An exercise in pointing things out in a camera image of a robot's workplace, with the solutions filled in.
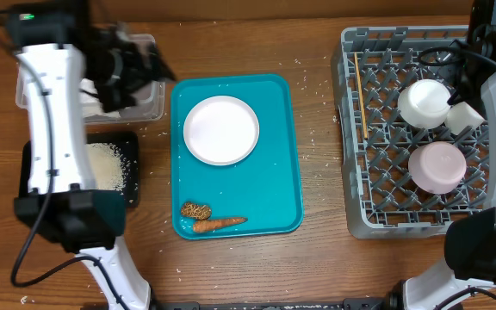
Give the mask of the white cup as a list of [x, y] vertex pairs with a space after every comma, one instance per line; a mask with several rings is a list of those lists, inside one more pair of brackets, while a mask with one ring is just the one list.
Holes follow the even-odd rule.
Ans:
[[467, 127], [476, 129], [484, 121], [470, 105], [460, 102], [450, 108], [444, 124], [453, 134], [458, 135]]

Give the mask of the white napkin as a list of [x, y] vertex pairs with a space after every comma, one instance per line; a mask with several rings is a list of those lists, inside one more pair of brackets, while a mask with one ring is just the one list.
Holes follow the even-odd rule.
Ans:
[[80, 103], [84, 118], [104, 115], [99, 96], [94, 90], [80, 90]]

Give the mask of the white plate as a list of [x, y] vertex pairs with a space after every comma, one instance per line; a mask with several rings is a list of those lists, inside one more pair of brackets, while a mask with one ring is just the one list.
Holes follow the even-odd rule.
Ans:
[[183, 139], [190, 153], [205, 164], [236, 164], [255, 149], [260, 133], [254, 110], [233, 96], [211, 96], [187, 114]]

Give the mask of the pink white bowl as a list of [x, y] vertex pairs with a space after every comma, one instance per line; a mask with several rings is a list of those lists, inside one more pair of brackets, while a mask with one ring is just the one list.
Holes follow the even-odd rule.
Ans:
[[447, 194], [456, 188], [467, 169], [462, 152], [447, 142], [433, 142], [414, 150], [408, 160], [412, 180], [432, 194]]

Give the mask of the wooden chopstick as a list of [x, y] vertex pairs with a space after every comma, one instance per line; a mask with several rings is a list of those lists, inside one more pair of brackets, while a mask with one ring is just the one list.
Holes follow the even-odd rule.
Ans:
[[360, 112], [361, 112], [361, 119], [362, 119], [363, 138], [365, 140], [367, 140], [369, 137], [368, 136], [368, 127], [367, 127], [367, 122], [366, 122], [365, 106], [364, 106], [364, 100], [363, 100], [363, 87], [362, 87], [363, 85], [362, 85], [362, 81], [361, 81], [357, 52], [354, 52], [354, 66], [355, 66], [355, 73], [356, 73], [358, 103], [359, 103], [359, 108], [360, 108]]

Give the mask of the teal plastic tray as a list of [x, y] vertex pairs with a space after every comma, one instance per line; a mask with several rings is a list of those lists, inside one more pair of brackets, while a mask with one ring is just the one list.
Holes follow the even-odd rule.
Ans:
[[[215, 166], [197, 159], [185, 144], [190, 110], [212, 96], [232, 96], [255, 112], [260, 134], [254, 150], [236, 164]], [[288, 82], [276, 74], [186, 79], [170, 96], [170, 192], [172, 225], [184, 239], [290, 233], [304, 207], [295, 122]], [[185, 202], [205, 204], [212, 218], [244, 217], [239, 225], [196, 233], [181, 215]]]

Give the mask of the orange carrot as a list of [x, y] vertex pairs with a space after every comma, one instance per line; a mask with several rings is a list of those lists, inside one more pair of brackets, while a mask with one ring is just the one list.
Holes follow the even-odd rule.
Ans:
[[194, 233], [208, 233], [221, 228], [235, 226], [238, 224], [245, 223], [247, 219], [245, 217], [233, 217], [217, 220], [198, 220], [192, 226]]

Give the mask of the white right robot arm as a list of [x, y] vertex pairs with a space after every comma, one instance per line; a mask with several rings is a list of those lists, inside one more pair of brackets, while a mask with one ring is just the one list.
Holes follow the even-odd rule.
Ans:
[[451, 309], [473, 295], [496, 301], [496, 1], [473, 3], [467, 39], [438, 46], [418, 56], [422, 65], [436, 54], [434, 66], [454, 69], [450, 105], [466, 102], [488, 122], [487, 196], [477, 214], [451, 224], [443, 258], [419, 276], [399, 282], [381, 304], [383, 309]]

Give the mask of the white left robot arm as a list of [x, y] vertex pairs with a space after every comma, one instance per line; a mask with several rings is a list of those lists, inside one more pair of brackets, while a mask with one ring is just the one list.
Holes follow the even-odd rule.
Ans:
[[31, 147], [28, 191], [15, 199], [15, 216], [32, 236], [62, 245], [73, 263], [84, 264], [109, 308], [157, 308], [125, 243], [124, 198], [97, 187], [81, 83], [92, 81], [110, 113], [132, 107], [137, 90], [174, 73], [155, 45], [138, 46], [119, 25], [94, 26], [85, 1], [15, 4], [5, 27], [27, 94]]

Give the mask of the grey dishwasher rack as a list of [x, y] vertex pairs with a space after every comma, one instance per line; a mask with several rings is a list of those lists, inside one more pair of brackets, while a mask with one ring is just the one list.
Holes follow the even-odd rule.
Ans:
[[[348, 228], [359, 239], [428, 238], [483, 209], [489, 173], [488, 122], [453, 134], [446, 126], [417, 128], [397, 106], [402, 90], [422, 79], [449, 85], [447, 67], [421, 65], [431, 47], [465, 40], [457, 26], [347, 28], [332, 56], [332, 80], [344, 147], [342, 167]], [[368, 139], [363, 138], [354, 66], [357, 52]], [[411, 178], [408, 160], [433, 142], [456, 146], [467, 169], [455, 189], [432, 194]]]

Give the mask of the clear plastic bin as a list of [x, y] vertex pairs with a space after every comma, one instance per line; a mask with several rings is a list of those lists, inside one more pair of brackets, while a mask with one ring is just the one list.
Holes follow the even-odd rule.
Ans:
[[[155, 40], [151, 34], [129, 34], [128, 39], [135, 43], [144, 61], [148, 63], [148, 52], [146, 49], [154, 45]], [[84, 90], [94, 90], [94, 84], [89, 79], [83, 79], [80, 88]], [[112, 113], [104, 113], [101, 116], [92, 116], [84, 118], [86, 124], [106, 124], [106, 123], [131, 123], [141, 121], [158, 120], [164, 112], [165, 101], [165, 83], [153, 81], [151, 84], [145, 85], [137, 92], [132, 94], [136, 100], [136, 105], [127, 107]], [[16, 82], [15, 103], [20, 109], [28, 107], [27, 93], [24, 90], [21, 71]]]

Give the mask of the black bin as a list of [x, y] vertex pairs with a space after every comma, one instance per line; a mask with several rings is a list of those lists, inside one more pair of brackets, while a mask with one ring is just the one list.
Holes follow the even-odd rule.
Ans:
[[125, 177], [125, 189], [119, 192], [126, 200], [126, 207], [135, 208], [139, 204], [140, 187], [140, 148], [137, 134], [131, 131], [89, 133], [87, 142], [88, 144], [110, 143], [117, 146]]

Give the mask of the white rice pile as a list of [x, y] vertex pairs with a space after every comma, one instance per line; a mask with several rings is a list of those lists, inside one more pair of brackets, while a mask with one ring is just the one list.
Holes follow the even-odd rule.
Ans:
[[87, 153], [97, 189], [113, 191], [125, 189], [122, 160], [117, 146], [110, 143], [88, 144]]

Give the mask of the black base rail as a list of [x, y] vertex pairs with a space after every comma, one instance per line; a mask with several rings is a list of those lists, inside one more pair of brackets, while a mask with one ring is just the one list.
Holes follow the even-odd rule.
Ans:
[[198, 302], [162, 303], [164, 310], [380, 310], [383, 299], [376, 297], [348, 298], [343, 301], [266, 302], [205, 305]]

